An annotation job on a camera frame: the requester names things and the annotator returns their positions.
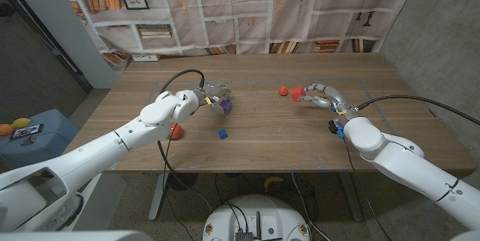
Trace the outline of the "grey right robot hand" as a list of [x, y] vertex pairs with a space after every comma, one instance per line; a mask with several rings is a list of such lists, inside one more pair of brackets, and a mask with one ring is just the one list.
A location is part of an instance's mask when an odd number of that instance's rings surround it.
[[351, 120], [360, 117], [358, 111], [352, 107], [342, 94], [333, 86], [312, 83], [304, 88], [304, 92], [318, 92], [318, 95], [300, 95], [295, 102], [311, 102], [317, 107], [333, 109], [340, 117]]

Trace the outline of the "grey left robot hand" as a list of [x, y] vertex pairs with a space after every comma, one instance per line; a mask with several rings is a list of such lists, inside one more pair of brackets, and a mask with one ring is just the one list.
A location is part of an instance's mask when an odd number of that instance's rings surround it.
[[230, 99], [231, 90], [224, 85], [206, 83], [202, 88], [196, 88], [194, 93], [199, 99], [199, 105], [207, 105], [212, 111], [229, 115], [233, 104]]

